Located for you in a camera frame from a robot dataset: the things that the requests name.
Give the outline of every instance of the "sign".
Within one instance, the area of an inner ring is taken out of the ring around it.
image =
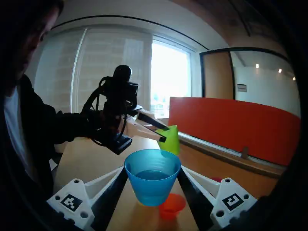
[[[238,92],[247,92],[246,84],[238,84]]]

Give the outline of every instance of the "green cup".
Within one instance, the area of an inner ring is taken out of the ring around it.
[[[171,152],[177,156],[180,153],[180,141],[179,141],[177,125],[168,126],[168,128],[169,130],[165,129],[156,130],[158,134],[167,137],[165,143],[158,142],[158,145],[162,150]]]

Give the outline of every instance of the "hand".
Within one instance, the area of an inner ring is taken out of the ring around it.
[[[114,116],[101,110],[99,116],[102,123],[102,129],[110,131],[112,135],[119,133],[118,127],[121,121],[119,115]]]

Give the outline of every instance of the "white t-shirt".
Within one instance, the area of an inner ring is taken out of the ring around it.
[[[26,173],[33,181],[37,182],[37,172],[23,136],[17,87],[15,87],[12,96],[5,97],[4,115],[13,148],[20,158]]]

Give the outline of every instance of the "orange partition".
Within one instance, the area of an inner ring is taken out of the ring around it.
[[[262,104],[194,97],[170,98],[169,125],[202,140],[288,165],[297,147],[300,118]]]

